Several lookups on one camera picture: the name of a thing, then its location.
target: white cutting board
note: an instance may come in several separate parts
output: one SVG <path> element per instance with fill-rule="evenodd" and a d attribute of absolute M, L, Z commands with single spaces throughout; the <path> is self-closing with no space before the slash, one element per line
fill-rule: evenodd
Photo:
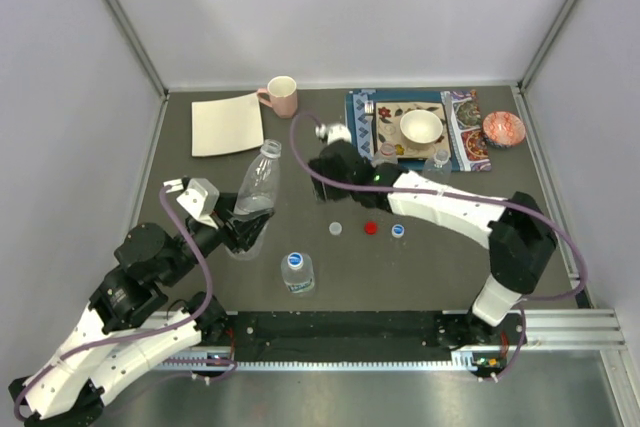
<path fill-rule="evenodd" d="M 191 103 L 191 155 L 223 155 L 264 142 L 257 94 Z"/>

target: gray floor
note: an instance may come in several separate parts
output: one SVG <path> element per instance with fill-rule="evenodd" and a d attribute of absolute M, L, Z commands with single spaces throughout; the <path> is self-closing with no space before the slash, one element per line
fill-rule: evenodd
<path fill-rule="evenodd" d="M 238 372 L 205 387 L 173 379 L 96 427 L 622 426 L 597 353 L 525 353 L 499 384 L 468 373 Z M 109 412 L 166 373 L 149 374 Z"/>
<path fill-rule="evenodd" d="M 515 112 L 508 87 L 479 88 L 483 114 L 494 110 Z M 315 111 L 325 122 L 344 120 L 345 90 L 301 91 L 301 109 Z M 169 106 L 149 177 L 140 220 L 175 228 L 163 213 L 158 190 L 162 182 L 188 175 L 206 177 L 221 191 L 237 191 L 256 150 L 217 158 L 191 157 L 191 102 L 240 95 L 241 92 L 171 94 Z M 319 205 L 311 181 L 295 164 L 288 145 L 289 120 L 269 109 L 262 112 L 265 138 L 283 143 L 282 184 L 276 215 L 266 235 L 265 248 L 253 262 L 230 259 L 220 248 L 209 257 L 215 293 L 228 310 L 440 310 L 466 309 L 489 273 L 488 253 L 467 238 L 423 221 L 366 210 L 353 201 Z M 298 135 L 307 158 L 321 144 L 311 124 Z M 544 203 L 529 149 L 491 150 L 490 173 L 454 173 L 454 187 L 477 194 L 511 196 L 516 190 L 532 194 Z M 366 221 L 379 223 L 380 232 L 367 236 Z M 332 237 L 332 221 L 343 225 L 343 234 Z M 390 228 L 406 227 L 402 240 L 393 239 Z M 314 297 L 296 299 L 280 277 L 282 257 L 291 251 L 308 252 L 318 278 Z M 558 252 L 540 281 L 537 293 L 552 294 L 570 288 Z M 199 269 L 194 269 L 169 294 L 188 298 L 204 289 Z M 527 308 L 574 307 L 572 301 L 531 303 Z"/>

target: pink mug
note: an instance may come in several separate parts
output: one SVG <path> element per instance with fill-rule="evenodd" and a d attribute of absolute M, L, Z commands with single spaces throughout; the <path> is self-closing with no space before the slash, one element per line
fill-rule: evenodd
<path fill-rule="evenodd" d="M 286 75 L 274 77 L 267 84 L 267 88 L 258 89 L 258 100 L 284 119 L 293 117 L 298 109 L 298 92 L 296 81 Z"/>

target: mug handle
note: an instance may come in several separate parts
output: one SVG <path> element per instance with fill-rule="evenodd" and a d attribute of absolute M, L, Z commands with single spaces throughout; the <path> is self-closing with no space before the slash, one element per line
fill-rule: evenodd
<path fill-rule="evenodd" d="M 267 107 L 271 107 L 273 109 L 273 104 L 269 99 L 265 99 L 264 97 L 260 97 L 260 94 L 269 95 L 269 91 L 264 87 L 256 90 L 256 94 L 258 95 L 258 101 L 266 105 Z"/>

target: white wall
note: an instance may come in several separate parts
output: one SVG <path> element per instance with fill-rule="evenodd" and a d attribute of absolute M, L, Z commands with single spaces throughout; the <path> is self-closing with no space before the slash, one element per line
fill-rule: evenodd
<path fill-rule="evenodd" d="M 519 80 L 563 0 L 121 0 L 170 88 Z"/>
<path fill-rule="evenodd" d="M 599 301 L 640 365 L 640 1 L 582 0 L 530 91 Z"/>
<path fill-rule="evenodd" d="M 0 0 L 0 425 L 114 264 L 160 101 L 101 0 Z"/>

